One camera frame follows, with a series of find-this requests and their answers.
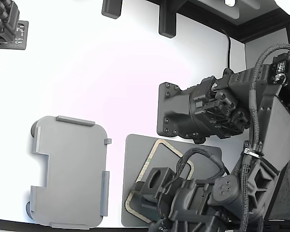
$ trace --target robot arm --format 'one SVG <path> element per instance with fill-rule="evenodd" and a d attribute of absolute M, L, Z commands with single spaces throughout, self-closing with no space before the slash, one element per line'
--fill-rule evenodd
<path fill-rule="evenodd" d="M 171 83 L 160 85 L 159 135 L 201 144 L 214 134 L 224 139 L 253 127 L 251 137 L 258 130 L 259 142 L 257 146 L 253 146 L 255 138 L 245 142 L 237 165 L 224 177 L 222 168 L 207 180 L 179 178 L 189 156 L 211 157 L 199 150 L 188 151 L 176 173 L 169 168 L 153 169 L 145 182 L 133 188 L 144 199 L 142 206 L 157 211 L 161 218 L 150 230 L 221 232 L 231 223 L 246 231 L 248 223 L 262 222 L 279 174 L 290 160 L 290 52 L 260 67 L 257 78 L 255 69 L 240 73 L 225 69 L 221 79 L 208 77 L 187 90 Z M 255 80 L 256 94 L 251 97 Z M 257 122 L 251 118 L 252 101 L 258 109 Z M 157 170 L 165 174 L 156 183 L 159 188 L 147 189 Z"/>
<path fill-rule="evenodd" d="M 25 50 L 28 28 L 18 24 L 19 14 L 14 1 L 0 0 L 0 48 Z"/>

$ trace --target black metal frame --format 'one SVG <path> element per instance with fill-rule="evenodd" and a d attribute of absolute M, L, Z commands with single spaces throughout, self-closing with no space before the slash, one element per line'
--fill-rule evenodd
<path fill-rule="evenodd" d="M 176 35 L 176 13 L 200 22 L 219 32 L 227 34 L 242 43 L 247 43 L 269 33 L 290 26 L 290 15 L 280 8 L 256 17 L 239 26 L 188 0 L 147 0 L 160 6 L 159 33 L 168 38 Z M 118 18 L 122 0 L 103 0 L 102 14 Z"/>

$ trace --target black plastic housing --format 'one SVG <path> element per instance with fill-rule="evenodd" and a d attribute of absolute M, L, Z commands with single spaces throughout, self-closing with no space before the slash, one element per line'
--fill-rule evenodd
<path fill-rule="evenodd" d="M 0 18 L 0 43 L 11 42 L 14 40 L 19 20 L 18 6 L 14 1 L 11 2 L 9 7 L 6 7 L 6 10 L 9 15 L 8 19 L 2 20 Z"/>

